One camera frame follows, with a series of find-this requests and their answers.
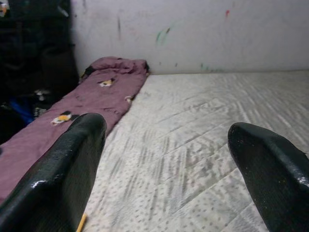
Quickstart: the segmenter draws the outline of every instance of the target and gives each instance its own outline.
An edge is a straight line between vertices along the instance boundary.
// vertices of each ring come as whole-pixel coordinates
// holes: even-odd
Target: white wall
[[[71,2],[80,72],[103,56],[153,73],[309,69],[309,0]]]

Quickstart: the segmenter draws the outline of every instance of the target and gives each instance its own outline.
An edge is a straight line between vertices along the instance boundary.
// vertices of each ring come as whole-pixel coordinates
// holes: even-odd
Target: cartoon print
[[[135,95],[133,95],[133,96],[126,96],[126,97],[125,97],[125,100],[126,100],[128,103],[132,103],[132,101],[134,100],[134,98],[135,98]]]
[[[108,86],[111,86],[114,81],[115,81],[115,79],[112,78],[112,79],[107,80],[107,81],[100,81],[100,82],[98,82],[98,84],[100,84],[101,87],[108,87]]]
[[[56,126],[60,123],[67,122],[69,120],[73,121],[76,119],[79,115],[72,115],[71,111],[65,111],[60,116],[56,117],[51,123]]]

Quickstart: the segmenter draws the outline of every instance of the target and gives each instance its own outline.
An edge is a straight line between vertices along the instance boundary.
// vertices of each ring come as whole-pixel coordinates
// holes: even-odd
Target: white mattress
[[[150,76],[107,139],[84,231],[266,232],[227,131],[250,122],[308,152],[308,89],[309,72]]]

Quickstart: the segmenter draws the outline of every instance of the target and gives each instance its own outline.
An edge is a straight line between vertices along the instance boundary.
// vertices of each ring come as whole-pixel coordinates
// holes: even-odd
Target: purple sleeping bag
[[[131,100],[146,81],[145,60],[106,57],[91,66],[95,71],[75,90],[0,145],[0,203],[77,116],[101,114],[109,133],[129,110]]]

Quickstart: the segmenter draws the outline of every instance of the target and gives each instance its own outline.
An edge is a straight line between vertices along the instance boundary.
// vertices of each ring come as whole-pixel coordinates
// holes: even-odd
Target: orange stick
[[[82,232],[82,229],[83,229],[83,226],[86,222],[86,219],[87,219],[87,214],[83,214],[81,222],[79,223],[76,232]]]

